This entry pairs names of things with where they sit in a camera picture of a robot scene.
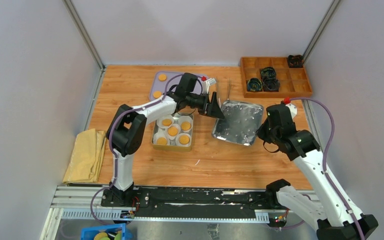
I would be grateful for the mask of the metal tongs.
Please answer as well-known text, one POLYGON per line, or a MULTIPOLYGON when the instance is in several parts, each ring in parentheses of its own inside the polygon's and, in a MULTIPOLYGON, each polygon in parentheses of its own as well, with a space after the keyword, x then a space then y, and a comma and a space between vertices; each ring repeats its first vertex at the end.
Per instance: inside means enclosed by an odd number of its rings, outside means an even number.
POLYGON ((230 99, 232 80, 230 78, 216 78, 217 98, 221 103, 230 99))

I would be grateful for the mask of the square metal cookie tin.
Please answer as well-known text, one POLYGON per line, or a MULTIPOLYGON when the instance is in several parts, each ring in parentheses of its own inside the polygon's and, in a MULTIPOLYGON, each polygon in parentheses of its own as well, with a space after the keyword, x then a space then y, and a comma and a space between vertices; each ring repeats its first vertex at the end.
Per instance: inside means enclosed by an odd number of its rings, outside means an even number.
POLYGON ((151 144, 159 151, 189 152, 194 142, 193 113, 174 113, 154 123, 151 144))

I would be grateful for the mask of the silver tin lid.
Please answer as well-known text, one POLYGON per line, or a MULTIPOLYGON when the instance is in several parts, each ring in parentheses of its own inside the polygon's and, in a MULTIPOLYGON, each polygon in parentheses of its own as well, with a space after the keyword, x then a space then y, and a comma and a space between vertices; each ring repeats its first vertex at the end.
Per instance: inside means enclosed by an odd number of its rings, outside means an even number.
POLYGON ((262 125, 264 107, 244 101, 226 100, 221 105, 224 119, 217 119, 212 129, 215 139, 232 144, 251 146, 262 125))

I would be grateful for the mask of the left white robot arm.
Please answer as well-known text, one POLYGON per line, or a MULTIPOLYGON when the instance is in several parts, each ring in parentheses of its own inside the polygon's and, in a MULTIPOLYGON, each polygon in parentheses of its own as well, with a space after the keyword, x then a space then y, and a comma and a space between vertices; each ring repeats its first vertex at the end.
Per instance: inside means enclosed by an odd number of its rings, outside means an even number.
POLYGON ((108 189, 122 207, 133 201, 133 160, 148 124, 185 107, 197 109, 202 116, 225 118, 216 92, 194 92, 196 84, 203 84, 199 76, 185 72, 178 77, 179 83, 173 87, 166 85, 162 96, 155 100, 133 107, 121 105, 108 128, 106 138, 113 156, 113 177, 108 189))

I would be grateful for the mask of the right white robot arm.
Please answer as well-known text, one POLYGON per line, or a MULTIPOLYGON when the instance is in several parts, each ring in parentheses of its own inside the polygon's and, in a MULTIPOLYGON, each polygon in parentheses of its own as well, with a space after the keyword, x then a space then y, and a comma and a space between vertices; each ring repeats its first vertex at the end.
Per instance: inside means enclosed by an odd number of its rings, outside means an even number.
POLYGON ((379 223, 364 214, 331 172, 322 149, 308 130, 297 130, 292 104, 266 109, 267 118, 257 131, 264 144, 274 144, 305 175, 320 204, 299 193, 285 179, 266 186, 265 201, 272 209, 283 206, 296 213, 316 232, 319 240, 366 240, 379 223))

